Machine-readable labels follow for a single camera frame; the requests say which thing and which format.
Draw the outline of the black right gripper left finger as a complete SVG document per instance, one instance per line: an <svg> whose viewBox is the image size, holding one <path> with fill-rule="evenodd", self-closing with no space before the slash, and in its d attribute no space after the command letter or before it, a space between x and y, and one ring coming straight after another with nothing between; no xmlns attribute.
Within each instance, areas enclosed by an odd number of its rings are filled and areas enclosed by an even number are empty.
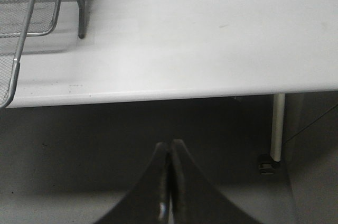
<svg viewBox="0 0 338 224"><path fill-rule="evenodd" d="M168 145L157 143L139 181L96 223L168 223L169 167Z"/></svg>

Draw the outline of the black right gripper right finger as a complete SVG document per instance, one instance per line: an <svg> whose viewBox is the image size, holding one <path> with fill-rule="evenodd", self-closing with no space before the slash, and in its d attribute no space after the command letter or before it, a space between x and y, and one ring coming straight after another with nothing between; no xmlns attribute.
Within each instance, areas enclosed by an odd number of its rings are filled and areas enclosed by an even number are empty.
<svg viewBox="0 0 338 224"><path fill-rule="evenodd" d="M208 181L181 139L171 143L171 160L175 223L259 223Z"/></svg>

